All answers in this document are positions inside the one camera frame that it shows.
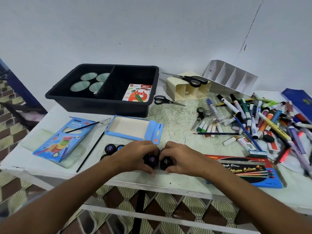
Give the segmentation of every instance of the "white table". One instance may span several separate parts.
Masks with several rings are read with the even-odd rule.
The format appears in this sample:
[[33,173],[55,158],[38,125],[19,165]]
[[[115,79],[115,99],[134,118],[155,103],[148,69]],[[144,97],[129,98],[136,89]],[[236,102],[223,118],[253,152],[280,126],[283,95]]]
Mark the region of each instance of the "white table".
[[[163,88],[158,87],[156,95],[165,95]],[[256,91],[260,97],[267,97],[276,101],[283,101],[283,97],[278,92],[273,91]],[[216,136],[215,138],[206,138],[204,136],[193,135],[189,129],[197,117],[196,109],[199,106],[197,100],[183,101],[187,107],[173,106],[170,104],[155,105],[152,104],[149,110],[147,119],[153,119],[157,122],[163,123],[163,133],[159,148],[163,148],[167,141],[175,141],[186,144],[189,147],[196,149],[204,154],[211,155],[231,155],[243,156],[243,149],[238,143],[232,143],[228,146],[223,146],[222,142],[230,136]],[[61,106],[56,105],[43,120],[26,136],[31,137],[36,130],[46,129],[56,132],[66,122],[70,120],[69,117],[81,117],[93,121],[109,118],[108,115],[98,114],[83,114],[70,113],[64,110]],[[84,139],[89,146],[86,153],[81,157],[83,160],[92,146],[95,144],[100,134],[104,131],[106,126],[96,125],[96,127]],[[99,144],[93,150],[85,164],[80,171],[83,171],[90,166],[97,163],[102,156],[104,147],[108,143],[127,144],[130,140],[104,135]],[[292,172],[281,165],[279,169],[286,180],[288,186],[283,189],[266,189],[263,191],[275,197],[284,204],[290,206],[294,210],[312,214],[312,181],[300,174]],[[77,166],[70,169],[65,169],[53,162],[45,160],[41,157],[32,155],[32,153],[20,144],[2,161],[0,169],[6,170],[21,179],[27,180],[44,189],[52,189],[54,186],[62,182],[61,179],[69,179],[76,175]],[[165,174],[164,171],[156,170],[156,176],[150,177],[148,174],[141,171],[134,171],[128,173],[121,173],[111,180],[107,185],[128,187],[133,189],[142,189],[154,192],[171,193],[178,195],[187,195],[205,199],[216,199],[228,201],[230,200],[224,196],[213,185],[207,185],[205,180],[198,177],[189,177],[179,174]],[[159,217],[154,215],[127,212],[122,210],[110,209],[100,207],[99,204],[90,205],[84,204],[81,208],[93,211],[101,211],[106,213],[113,213],[118,215],[133,216],[138,218],[147,218],[157,221],[165,221],[177,223],[193,227],[207,228],[217,231],[230,233],[246,233],[245,230],[236,228],[221,227],[211,224],[203,224],[198,222],[191,222],[186,220],[178,220],[167,217]]]

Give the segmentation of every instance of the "yellow highlighter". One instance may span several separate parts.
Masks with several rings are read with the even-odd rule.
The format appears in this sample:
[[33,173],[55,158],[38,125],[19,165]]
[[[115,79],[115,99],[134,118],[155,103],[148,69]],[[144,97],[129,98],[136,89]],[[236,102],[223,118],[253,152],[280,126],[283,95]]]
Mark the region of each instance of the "yellow highlighter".
[[268,119],[261,112],[258,113],[259,117],[262,118],[273,130],[276,131],[281,137],[285,140],[291,140],[291,137],[287,135],[282,129],[280,129],[277,125],[275,125],[270,119]]

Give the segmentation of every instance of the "black-handled scissors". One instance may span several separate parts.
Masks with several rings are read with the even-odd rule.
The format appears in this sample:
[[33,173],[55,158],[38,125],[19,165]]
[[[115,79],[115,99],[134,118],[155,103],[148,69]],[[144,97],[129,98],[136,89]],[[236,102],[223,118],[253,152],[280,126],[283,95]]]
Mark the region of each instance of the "black-handled scissors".
[[155,101],[154,103],[159,105],[159,104],[176,104],[176,105],[180,105],[180,106],[185,106],[184,104],[180,104],[180,103],[176,103],[174,101],[170,101],[169,99],[167,99],[165,96],[162,95],[158,95],[154,97]]
[[189,82],[189,84],[195,88],[200,87],[202,84],[207,84],[208,80],[204,77],[201,76],[183,76],[183,75],[178,75],[178,74],[169,74],[169,73],[164,73],[163,74],[168,74],[168,75],[172,75],[174,77],[180,78],[182,80],[185,80],[187,82]]
[[205,117],[205,109],[202,108],[202,107],[197,108],[197,113],[198,113],[197,119],[196,119],[194,125],[192,126],[191,130],[195,129],[195,127],[198,124],[198,122],[200,122],[201,120],[204,119],[204,117]]

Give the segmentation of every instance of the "black storage box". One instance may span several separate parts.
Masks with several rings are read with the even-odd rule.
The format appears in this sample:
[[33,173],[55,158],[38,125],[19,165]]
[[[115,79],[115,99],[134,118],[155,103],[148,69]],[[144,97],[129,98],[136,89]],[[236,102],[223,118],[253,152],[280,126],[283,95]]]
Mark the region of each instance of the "black storage box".
[[[91,92],[89,87],[78,92],[71,91],[71,86],[81,81],[80,77],[89,72],[98,75],[110,74],[97,94]],[[54,99],[68,112],[147,117],[149,105],[156,92],[158,77],[157,66],[81,64],[54,85],[45,97]],[[97,80],[94,78],[89,82],[91,85]],[[148,101],[122,101],[129,84],[152,85]]]

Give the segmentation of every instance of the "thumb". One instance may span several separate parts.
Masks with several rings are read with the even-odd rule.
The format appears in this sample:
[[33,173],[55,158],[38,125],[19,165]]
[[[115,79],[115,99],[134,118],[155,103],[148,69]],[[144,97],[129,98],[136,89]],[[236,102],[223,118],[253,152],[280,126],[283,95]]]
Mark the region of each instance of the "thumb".
[[170,166],[170,167],[167,167],[165,173],[168,174],[168,173],[178,173],[180,174],[180,169],[177,167],[177,166]]
[[141,170],[143,172],[149,173],[152,177],[155,176],[154,170],[149,165],[146,165],[144,163],[141,163],[138,166],[138,170]]

